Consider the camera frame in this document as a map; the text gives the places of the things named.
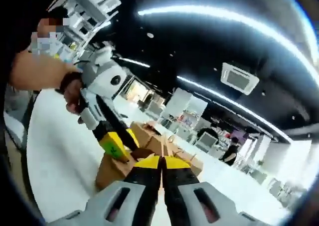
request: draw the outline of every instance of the white table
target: white table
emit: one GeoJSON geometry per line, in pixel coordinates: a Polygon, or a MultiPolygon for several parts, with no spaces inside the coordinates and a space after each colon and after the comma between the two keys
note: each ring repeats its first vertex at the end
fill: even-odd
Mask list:
{"type": "MultiPolygon", "coordinates": [[[[146,122],[150,117],[137,105],[121,97],[115,99],[117,110],[132,121],[146,122]]],[[[161,125],[161,133],[171,134],[161,125]]],[[[276,224],[288,215],[280,203],[247,175],[219,162],[212,156],[190,145],[179,137],[176,143],[204,162],[199,178],[208,181],[232,199],[238,212],[246,213],[269,224],[276,224]]],[[[103,150],[85,125],[77,124],[77,116],[66,111],[63,97],[52,90],[38,96],[32,113],[28,140],[27,164],[30,183],[37,205],[51,222],[74,210],[84,210],[88,199],[94,195],[94,180],[103,150]]],[[[153,217],[152,226],[169,226],[163,197],[153,217]]]]}

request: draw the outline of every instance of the led light strip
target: led light strip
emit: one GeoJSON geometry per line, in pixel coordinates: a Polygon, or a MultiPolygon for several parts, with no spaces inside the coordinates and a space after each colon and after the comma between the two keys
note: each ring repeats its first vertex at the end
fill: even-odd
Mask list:
{"type": "Polygon", "coordinates": [[[141,65],[141,66],[144,66],[144,67],[147,67],[149,68],[150,66],[147,65],[147,64],[144,64],[144,63],[141,63],[141,62],[138,62],[138,61],[135,61],[135,60],[131,60],[131,59],[127,59],[127,58],[122,58],[122,57],[119,57],[120,60],[123,60],[123,61],[127,61],[127,62],[130,62],[130,63],[133,63],[133,64],[136,64],[136,65],[141,65]]]}
{"type": "Polygon", "coordinates": [[[166,6],[159,8],[151,8],[147,10],[139,11],[139,15],[147,15],[154,13],[168,13],[168,12],[179,12],[179,13],[193,13],[200,15],[209,15],[212,17],[218,17],[227,20],[233,20],[236,22],[241,22],[256,31],[268,36],[285,47],[288,51],[290,51],[306,68],[311,77],[314,79],[315,83],[319,88],[319,74],[316,71],[313,64],[311,64],[307,58],[298,50],[298,48],[287,38],[276,32],[274,29],[269,26],[258,22],[252,18],[247,16],[238,14],[233,11],[229,11],[223,8],[212,7],[212,6],[202,6],[202,5],[176,5],[176,6],[166,6]]]}
{"type": "Polygon", "coordinates": [[[184,81],[184,82],[187,82],[189,84],[192,84],[194,86],[197,86],[198,88],[201,88],[203,90],[206,90],[207,92],[217,96],[218,98],[220,99],[223,99],[225,101],[227,101],[228,103],[236,106],[237,108],[245,111],[246,113],[250,114],[251,116],[253,116],[254,118],[256,118],[257,120],[259,120],[260,122],[264,123],[265,125],[267,125],[269,128],[271,128],[272,130],[274,130],[275,132],[277,132],[280,136],[282,136],[283,138],[285,138],[287,141],[289,141],[289,143],[293,143],[293,140],[288,136],[286,135],[283,131],[281,131],[280,129],[278,129],[276,126],[274,126],[273,124],[271,124],[270,122],[268,122],[267,120],[265,120],[264,118],[262,118],[261,116],[257,115],[256,113],[252,112],[251,110],[247,109],[246,107],[238,104],[237,102],[223,96],[222,94],[219,94],[218,92],[216,91],[213,91],[211,89],[208,89],[200,84],[197,84],[191,80],[188,80],[188,79],[185,79],[181,76],[177,76],[178,79],[184,81]]]}

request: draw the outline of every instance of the white table surface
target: white table surface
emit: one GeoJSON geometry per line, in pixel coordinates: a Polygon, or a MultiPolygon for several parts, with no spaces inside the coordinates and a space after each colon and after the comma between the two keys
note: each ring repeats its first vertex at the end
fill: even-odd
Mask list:
{"type": "MultiPolygon", "coordinates": [[[[121,97],[114,101],[116,109],[132,121],[147,122],[150,117],[136,104],[121,97]]],[[[27,140],[27,164],[32,191],[47,222],[75,210],[84,210],[94,195],[94,180],[103,157],[93,133],[77,124],[77,116],[67,112],[65,101],[53,90],[43,90],[34,105],[27,140]]],[[[172,134],[161,125],[156,129],[172,134]]],[[[246,212],[269,224],[277,224],[289,215],[286,209],[254,179],[227,166],[180,137],[175,143],[204,162],[201,181],[211,183],[235,202],[238,212],[246,212]]],[[[155,211],[152,226],[169,226],[163,197],[155,211]]]]}

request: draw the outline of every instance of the black wrist strap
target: black wrist strap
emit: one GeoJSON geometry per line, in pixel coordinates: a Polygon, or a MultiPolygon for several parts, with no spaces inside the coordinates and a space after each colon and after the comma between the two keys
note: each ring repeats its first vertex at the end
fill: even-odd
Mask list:
{"type": "Polygon", "coordinates": [[[66,87],[73,81],[73,80],[80,80],[82,83],[82,73],[80,72],[71,72],[67,73],[61,81],[60,89],[56,91],[63,94],[66,87]]]}

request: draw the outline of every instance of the black ceiling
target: black ceiling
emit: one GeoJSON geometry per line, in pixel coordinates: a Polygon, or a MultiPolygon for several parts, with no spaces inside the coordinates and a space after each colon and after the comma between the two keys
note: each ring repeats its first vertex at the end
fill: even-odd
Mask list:
{"type": "MultiPolygon", "coordinates": [[[[204,15],[161,13],[140,16],[138,11],[169,5],[206,5],[232,10],[261,20],[295,43],[310,59],[306,44],[294,42],[260,0],[121,0],[119,14],[110,27],[100,31],[94,41],[111,41],[116,53],[150,65],[145,68],[123,62],[140,79],[147,80],[168,95],[174,87],[199,92],[205,97],[234,106],[210,93],[176,79],[177,75],[197,82],[245,106],[280,129],[298,128],[319,122],[319,90],[303,64],[276,40],[238,22],[204,15]],[[260,78],[246,96],[221,83],[222,63],[229,62],[260,78]]],[[[204,115],[209,117],[214,104],[204,115]]],[[[249,114],[242,115],[257,124],[249,114]]]]}

